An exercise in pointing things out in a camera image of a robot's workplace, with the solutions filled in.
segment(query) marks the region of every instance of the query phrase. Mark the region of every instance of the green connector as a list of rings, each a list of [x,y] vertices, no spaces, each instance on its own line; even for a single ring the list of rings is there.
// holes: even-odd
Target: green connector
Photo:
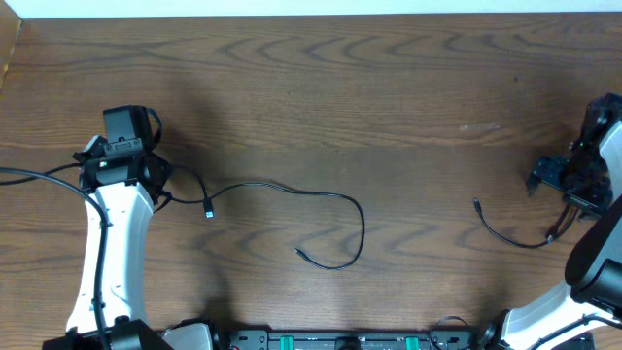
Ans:
[[[281,336],[281,350],[294,350],[293,336]]]
[[[420,350],[419,338],[407,337],[406,338],[406,350]]]

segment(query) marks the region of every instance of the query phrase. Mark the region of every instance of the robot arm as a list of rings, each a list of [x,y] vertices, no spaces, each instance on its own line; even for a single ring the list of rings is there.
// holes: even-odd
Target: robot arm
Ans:
[[[143,269],[147,228],[154,204],[141,184],[102,186],[90,196],[106,211],[111,223],[101,291],[106,304],[103,308],[105,324],[114,325],[116,318],[126,316],[129,320],[143,320],[149,325],[143,300]],[[82,285],[67,322],[67,331],[75,328],[78,333],[97,329],[91,299],[101,231],[95,209],[86,204],[86,211],[88,237]]]
[[[581,137],[574,143],[573,157],[565,176],[588,163],[606,164],[615,202],[572,250],[566,265],[566,281],[531,304],[504,313],[487,349],[548,350],[575,336],[603,326],[584,322],[585,316],[617,323],[622,315],[622,98],[609,94],[587,109]],[[584,183],[590,180],[583,178]],[[569,329],[546,342],[564,327]]]

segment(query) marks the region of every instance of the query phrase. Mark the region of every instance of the white wall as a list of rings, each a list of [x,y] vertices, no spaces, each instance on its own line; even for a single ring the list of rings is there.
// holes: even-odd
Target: white wall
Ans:
[[[22,18],[622,11],[621,0],[5,0]]]

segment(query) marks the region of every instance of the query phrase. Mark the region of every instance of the black wire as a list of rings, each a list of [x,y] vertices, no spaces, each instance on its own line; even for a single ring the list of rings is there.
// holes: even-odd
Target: black wire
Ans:
[[[207,195],[207,189],[205,188],[205,184],[203,183],[203,179],[201,179],[201,176],[194,170],[183,166],[183,165],[178,165],[178,164],[171,164],[171,166],[173,167],[173,170],[175,169],[182,169],[185,171],[188,171],[188,173],[192,174],[192,176],[194,176],[194,178],[196,179],[196,181],[198,182],[198,184],[201,187],[201,191],[203,192],[203,199],[201,200],[182,200],[182,199],[177,199],[175,197],[171,197],[171,200],[179,202],[179,203],[183,203],[183,204],[195,204],[195,203],[201,203],[204,200],[208,200],[210,199],[210,196]]]
[[[65,170],[65,169],[70,169],[73,167],[80,167],[81,165],[79,163],[72,163],[72,164],[66,164],[66,165],[62,165],[62,166],[58,166],[57,168],[54,168],[52,170],[48,170],[42,174],[44,175],[52,175],[55,172],[61,171],[61,170]],[[39,179],[36,176],[29,176],[27,178],[23,178],[23,179],[19,179],[19,180],[13,180],[13,181],[0,181],[0,186],[8,186],[8,185],[18,185],[18,184],[23,184],[23,183],[27,183],[30,181],[34,181]]]
[[[537,243],[537,244],[524,244],[524,243],[519,243],[519,242],[513,241],[513,240],[511,240],[509,238],[506,238],[506,237],[500,235],[495,230],[493,230],[488,225],[488,223],[486,223],[486,220],[484,219],[484,214],[483,214],[483,211],[482,211],[482,205],[481,205],[481,203],[479,202],[479,200],[477,198],[473,199],[473,204],[475,205],[475,211],[477,211],[477,214],[479,215],[479,219],[481,219],[482,224],[484,225],[484,228],[486,228],[496,238],[502,240],[503,242],[505,242],[507,244],[510,244],[510,245],[513,245],[514,247],[525,248],[525,249],[537,249],[537,248],[540,248],[540,247],[543,247],[545,245],[549,245],[549,244],[555,242],[559,237],[561,237],[564,233],[566,233],[566,231],[568,231],[568,229],[570,228],[570,226],[574,222],[574,219],[576,219],[576,214],[578,213],[578,209],[574,210],[574,212],[570,216],[566,226],[564,228],[560,229],[561,224],[564,222],[564,219],[568,216],[568,213],[569,213],[570,208],[571,208],[571,206],[568,204],[566,206],[566,208],[564,209],[564,211],[562,212],[562,215],[560,215],[559,219],[555,223],[555,225],[549,230],[547,238],[546,238],[546,240],[544,242]]]
[[[569,325],[567,325],[567,326],[565,326],[565,327],[563,327],[563,328],[561,328],[561,329],[559,329],[557,331],[554,331],[553,333],[547,335],[546,337],[539,339],[536,342],[536,344],[534,344],[534,347],[532,348],[532,350],[536,350],[538,347],[540,347],[544,343],[547,343],[547,342],[553,340],[554,338],[556,338],[556,337],[558,337],[558,336],[560,336],[560,335],[562,335],[564,333],[570,332],[570,331],[574,330],[577,327],[587,326],[587,324],[589,324],[592,321],[599,321],[599,322],[602,322],[602,323],[604,323],[604,324],[606,324],[608,326],[612,326],[612,327],[614,327],[614,328],[616,328],[618,330],[622,330],[622,325],[620,325],[617,322],[613,322],[611,320],[608,320],[606,318],[599,317],[599,316],[583,316],[579,320],[574,321],[573,323],[571,323],[571,324],[569,324]]]
[[[160,206],[157,207],[156,210],[154,210],[154,214],[157,213],[158,211],[164,209],[164,207],[171,202],[172,200],[172,196],[170,195],[166,195],[165,193],[170,194],[170,192],[162,192],[162,194],[164,194],[164,196],[166,197],[166,199],[162,202],[162,204],[160,204]]]
[[[365,218],[363,215],[363,209],[361,208],[361,205],[351,196],[345,195],[345,194],[340,194],[340,193],[332,193],[332,192],[310,192],[310,191],[299,191],[299,190],[292,190],[292,189],[287,189],[281,186],[277,186],[277,185],[273,185],[273,184],[267,184],[267,183],[242,183],[242,184],[235,184],[235,185],[231,185],[228,187],[225,187],[224,189],[216,192],[216,194],[212,195],[211,197],[209,197],[210,199],[214,199],[217,196],[232,190],[232,189],[237,189],[240,187],[267,187],[273,190],[277,190],[280,192],[284,192],[284,193],[290,193],[290,194],[302,194],[302,195],[318,195],[318,196],[331,196],[331,197],[337,197],[337,198],[343,198],[346,200],[349,200],[350,202],[352,202],[357,209],[359,210],[359,214],[361,215],[361,243],[359,245],[359,250],[357,251],[357,254],[352,258],[352,260],[350,262],[344,263],[340,266],[326,266],[317,262],[314,262],[311,258],[309,258],[303,251],[301,251],[298,248],[295,248],[295,252],[301,257],[303,258],[306,262],[311,263],[312,265],[324,269],[324,270],[343,270],[346,269],[350,266],[352,266],[357,259],[359,258],[359,256],[361,255],[361,251],[363,250],[363,242],[365,239]]]
[[[434,331],[436,330],[436,328],[437,328],[438,326],[440,326],[440,324],[445,323],[445,322],[447,322],[447,321],[460,321],[460,322],[464,323],[464,324],[465,324],[465,326],[467,326],[467,327],[468,327],[468,323],[467,323],[467,321],[463,320],[461,317],[458,317],[458,316],[445,316],[445,317],[441,318],[440,320],[438,320],[438,321],[434,324],[434,326],[432,326],[432,327],[430,328],[430,330],[428,331],[428,340],[430,341],[430,344],[432,344],[432,345],[436,348],[436,350],[441,350],[441,349],[440,349],[440,347],[438,346],[438,341],[436,341],[434,338],[432,338],[432,332],[434,332]],[[470,348],[470,347],[468,346],[468,347],[466,347],[466,348],[464,348],[464,349],[460,349],[460,350],[467,350],[467,349],[469,349],[469,348]]]
[[[99,225],[101,227],[101,235],[99,237],[99,250],[97,252],[97,263],[95,265],[95,282],[94,282],[94,290],[93,290],[93,310],[95,312],[95,324],[97,325],[97,333],[99,334],[99,339],[102,343],[102,347],[105,350],[110,350],[110,343],[108,342],[108,338],[106,336],[105,330],[105,321],[103,317],[102,311],[102,301],[101,301],[101,284],[102,284],[102,273],[104,270],[104,256],[106,254],[106,238],[108,235],[108,221],[106,219],[106,214],[104,210],[94,201],[91,197],[89,197],[86,193],[82,192],[82,190],[77,187],[69,184],[68,182],[62,181],[45,173],[38,173],[29,170],[22,169],[14,169],[14,168],[6,168],[0,167],[0,173],[8,173],[8,174],[16,174],[22,176],[28,176],[37,179],[48,180],[52,183],[60,185],[65,189],[79,195],[82,197],[88,204],[92,205],[97,214],[99,214]]]

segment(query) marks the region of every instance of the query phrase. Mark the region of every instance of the table surface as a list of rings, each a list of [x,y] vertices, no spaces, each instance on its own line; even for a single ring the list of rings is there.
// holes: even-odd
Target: table surface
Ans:
[[[577,137],[586,104],[622,89],[622,14],[29,20],[0,100],[0,163],[44,171],[71,162],[101,112],[156,109],[157,152],[208,191],[243,180],[346,193],[268,189],[152,219],[145,298],[152,326],[203,315],[223,328],[427,328],[446,315],[484,325],[559,283],[572,227],[535,251],[563,208],[524,186],[538,157]],[[59,177],[77,183],[78,170]],[[192,178],[167,185],[199,197]],[[0,195],[0,342],[61,336],[86,245],[84,203],[48,183]],[[622,332],[598,331],[601,349]]]

